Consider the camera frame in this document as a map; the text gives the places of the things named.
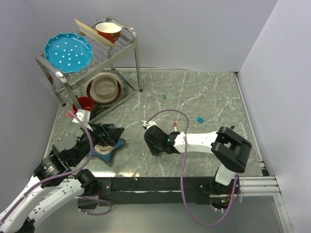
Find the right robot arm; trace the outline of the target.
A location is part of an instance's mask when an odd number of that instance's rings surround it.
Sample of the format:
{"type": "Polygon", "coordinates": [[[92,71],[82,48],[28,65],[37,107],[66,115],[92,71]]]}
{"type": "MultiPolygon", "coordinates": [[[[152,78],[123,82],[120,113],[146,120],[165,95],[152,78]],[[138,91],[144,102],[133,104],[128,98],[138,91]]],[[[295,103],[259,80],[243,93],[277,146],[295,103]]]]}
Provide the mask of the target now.
{"type": "Polygon", "coordinates": [[[157,125],[144,125],[144,140],[152,155],[184,152],[212,153],[221,165],[215,174],[213,189],[224,193],[237,173],[244,173],[252,144],[229,127],[211,133],[172,132],[166,134],[157,125]]]}

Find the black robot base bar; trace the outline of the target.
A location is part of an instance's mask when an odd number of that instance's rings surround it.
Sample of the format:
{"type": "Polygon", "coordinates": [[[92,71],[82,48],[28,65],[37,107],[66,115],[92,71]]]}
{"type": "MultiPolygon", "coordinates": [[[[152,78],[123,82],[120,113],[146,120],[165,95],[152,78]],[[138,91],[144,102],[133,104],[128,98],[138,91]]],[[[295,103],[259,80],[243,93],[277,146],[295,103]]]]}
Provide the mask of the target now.
{"type": "Polygon", "coordinates": [[[151,178],[99,178],[97,186],[80,200],[83,209],[95,208],[95,204],[159,204],[196,203],[226,209],[229,201],[240,197],[239,183],[224,186],[213,177],[151,177],[151,178]]]}

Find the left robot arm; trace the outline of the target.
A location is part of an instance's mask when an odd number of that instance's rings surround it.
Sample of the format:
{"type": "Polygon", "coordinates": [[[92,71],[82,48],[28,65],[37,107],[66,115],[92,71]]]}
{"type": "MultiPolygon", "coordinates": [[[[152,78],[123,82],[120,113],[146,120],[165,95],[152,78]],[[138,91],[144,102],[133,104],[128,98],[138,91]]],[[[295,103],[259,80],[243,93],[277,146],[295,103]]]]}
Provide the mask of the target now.
{"type": "Polygon", "coordinates": [[[93,194],[98,182],[91,171],[72,167],[90,158],[95,146],[113,150],[124,143],[124,128],[114,124],[91,124],[81,136],[60,138],[34,170],[20,195],[0,215],[2,233],[32,233],[35,226],[69,200],[93,194]]]}

